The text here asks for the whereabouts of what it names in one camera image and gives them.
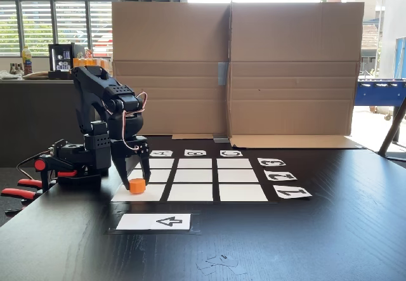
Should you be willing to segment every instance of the arrow card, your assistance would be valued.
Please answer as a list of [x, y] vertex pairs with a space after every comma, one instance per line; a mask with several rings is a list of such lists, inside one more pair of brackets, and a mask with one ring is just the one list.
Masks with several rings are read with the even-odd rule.
[[189, 230], [190, 213], [123, 214], [117, 230]]

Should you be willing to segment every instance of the metal pole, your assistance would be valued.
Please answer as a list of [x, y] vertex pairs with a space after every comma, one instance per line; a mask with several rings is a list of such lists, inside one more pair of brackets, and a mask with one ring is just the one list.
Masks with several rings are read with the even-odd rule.
[[376, 77], [376, 71], [377, 71], [377, 67], [378, 67], [378, 49], [379, 49], [379, 39], [381, 36], [381, 28], [382, 28], [382, 6], [383, 6], [383, 0], [381, 0], [381, 7], [379, 9], [379, 23], [378, 23], [378, 41], [376, 44], [376, 56], [375, 56], [375, 71], [374, 71], [374, 77]]
[[86, 32], [88, 33], [88, 49], [93, 52], [93, 43], [91, 40], [91, 24], [90, 24], [90, 2], [89, 0], [84, 0], [84, 9], [86, 12]]
[[400, 124], [402, 123], [405, 113], [406, 113], [406, 97], [403, 99], [402, 105], [400, 106], [399, 111], [396, 113], [396, 116], [393, 119], [392, 126], [390, 127], [388, 134], [386, 135], [386, 137], [381, 145], [381, 148], [378, 151], [378, 154], [380, 156], [383, 156], [383, 157], [386, 156], [386, 151], [388, 151], [388, 148], [389, 148], [391, 142], [393, 141], [393, 138], [395, 137], [396, 132], [399, 130]]
[[24, 38], [24, 26], [23, 26], [23, 14], [21, 11], [21, 0], [15, 0], [15, 8], [17, 15], [17, 29], [18, 29], [18, 39], [20, 43], [20, 56], [25, 46]]
[[51, 6], [51, 22], [52, 22], [52, 39], [54, 43], [58, 43], [58, 26], [56, 22], [55, 0], [49, 0]]

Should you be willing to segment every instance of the black table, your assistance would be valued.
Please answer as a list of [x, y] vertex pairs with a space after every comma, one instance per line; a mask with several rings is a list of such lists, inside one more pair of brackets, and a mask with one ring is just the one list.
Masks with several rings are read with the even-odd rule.
[[[168, 137], [150, 146], [175, 159], [185, 147], [211, 157], [230, 149]], [[54, 186], [0, 228], [0, 280], [406, 280], [405, 169], [365, 149], [242, 152], [256, 174], [257, 157], [284, 160], [298, 178], [290, 185], [313, 197], [110, 203], [120, 184], [112, 168], [100, 190]], [[119, 232], [124, 212], [193, 212], [199, 231]], [[217, 266], [204, 276], [196, 262], [211, 251], [238, 259], [248, 274]]]

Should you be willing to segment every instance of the arrow symbol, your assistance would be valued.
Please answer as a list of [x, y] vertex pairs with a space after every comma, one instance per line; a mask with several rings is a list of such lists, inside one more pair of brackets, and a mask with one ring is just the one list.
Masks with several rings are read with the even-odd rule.
[[281, 190], [277, 190], [277, 191], [284, 194], [284, 195], [287, 195], [288, 197], [291, 196], [290, 193], [304, 193], [304, 194], [306, 194], [306, 192], [304, 190], [302, 190], [302, 189], [300, 189], [298, 191], [281, 191]]
[[169, 226], [169, 227], [172, 227], [173, 224], [182, 224], [182, 220], [175, 219], [174, 216], [171, 216], [170, 218], [166, 218], [166, 219], [159, 219], [157, 222], [160, 224], [163, 224], [165, 226]]

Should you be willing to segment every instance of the cardboard box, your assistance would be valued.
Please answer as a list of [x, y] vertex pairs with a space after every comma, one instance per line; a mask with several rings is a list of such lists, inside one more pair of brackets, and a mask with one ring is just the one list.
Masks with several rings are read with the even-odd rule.
[[342, 135], [351, 129], [363, 3], [115, 2], [112, 11], [115, 75], [148, 93], [141, 134], [356, 147]]
[[[270, 147], [275, 136], [294, 135], [292, 141], [307, 145], [298, 136], [349, 135], [362, 17], [362, 3], [232, 3], [227, 118], [233, 144]], [[322, 147], [326, 137], [311, 140]]]
[[114, 74], [148, 93], [140, 134], [225, 134], [229, 4], [112, 4]]

